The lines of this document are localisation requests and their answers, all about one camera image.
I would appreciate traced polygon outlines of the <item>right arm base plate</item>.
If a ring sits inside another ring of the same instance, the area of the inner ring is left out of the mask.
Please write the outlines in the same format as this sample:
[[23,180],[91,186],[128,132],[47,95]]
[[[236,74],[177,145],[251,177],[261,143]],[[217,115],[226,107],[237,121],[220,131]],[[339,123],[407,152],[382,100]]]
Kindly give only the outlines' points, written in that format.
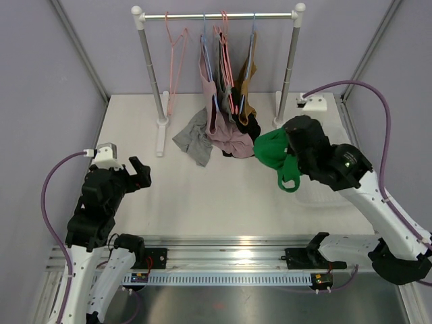
[[318,251],[307,248],[286,248],[281,260],[291,270],[342,270],[347,269],[343,261],[328,261]]

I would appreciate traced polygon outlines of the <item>pink tank top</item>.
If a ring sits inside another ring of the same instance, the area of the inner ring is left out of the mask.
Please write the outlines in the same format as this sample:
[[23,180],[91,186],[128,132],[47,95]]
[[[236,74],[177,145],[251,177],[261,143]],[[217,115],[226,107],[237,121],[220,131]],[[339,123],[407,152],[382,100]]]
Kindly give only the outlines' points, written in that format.
[[239,159],[253,156],[253,142],[250,136],[241,133],[237,125],[231,123],[227,115],[222,110],[218,110],[215,104],[217,88],[214,81],[209,81],[203,53],[200,54],[198,66],[207,110],[207,137],[212,144],[223,151],[224,155]]

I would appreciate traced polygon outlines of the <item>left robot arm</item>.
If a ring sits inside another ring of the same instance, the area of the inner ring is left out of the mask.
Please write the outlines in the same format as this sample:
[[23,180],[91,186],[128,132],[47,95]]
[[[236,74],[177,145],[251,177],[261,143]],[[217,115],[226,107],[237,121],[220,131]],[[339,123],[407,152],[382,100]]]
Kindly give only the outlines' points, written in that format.
[[67,224],[65,266],[60,292],[52,315],[58,323],[103,323],[111,301],[130,268],[145,260],[144,240],[121,234],[114,242],[109,262],[95,279],[97,262],[115,225],[115,214],[124,196],[151,186],[151,169],[138,157],[129,158],[136,173],[110,163],[108,168],[92,165],[84,178],[81,195]]

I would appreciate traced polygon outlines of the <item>green tank top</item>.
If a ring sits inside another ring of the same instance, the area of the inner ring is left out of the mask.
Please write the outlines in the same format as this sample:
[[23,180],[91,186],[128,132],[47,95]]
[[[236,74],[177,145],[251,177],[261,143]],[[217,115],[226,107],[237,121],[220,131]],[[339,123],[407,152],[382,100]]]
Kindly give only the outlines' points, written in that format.
[[277,173],[277,185],[293,193],[300,187],[301,172],[297,158],[290,154],[290,142],[283,128],[260,135],[254,142],[254,155],[265,166]]

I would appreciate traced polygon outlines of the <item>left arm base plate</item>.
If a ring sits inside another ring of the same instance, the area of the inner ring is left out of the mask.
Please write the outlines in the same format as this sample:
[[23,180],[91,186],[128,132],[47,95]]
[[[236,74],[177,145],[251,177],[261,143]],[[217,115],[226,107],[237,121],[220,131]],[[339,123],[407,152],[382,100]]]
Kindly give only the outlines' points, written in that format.
[[148,269],[148,267],[151,270],[166,269],[167,252],[166,248],[145,248],[143,252],[138,253],[138,258],[132,268],[139,270]]

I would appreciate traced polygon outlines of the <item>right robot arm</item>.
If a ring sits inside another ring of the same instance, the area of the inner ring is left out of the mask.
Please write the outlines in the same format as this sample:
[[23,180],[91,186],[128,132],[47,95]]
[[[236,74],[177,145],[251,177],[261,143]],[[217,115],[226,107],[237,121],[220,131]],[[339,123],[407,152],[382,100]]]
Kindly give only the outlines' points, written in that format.
[[318,233],[306,247],[313,267],[351,263],[371,267],[386,281],[422,281],[431,270],[431,232],[423,229],[389,196],[371,162],[351,144],[331,144],[321,123],[299,115],[283,125],[289,153],[300,173],[349,201],[372,225],[373,239]]

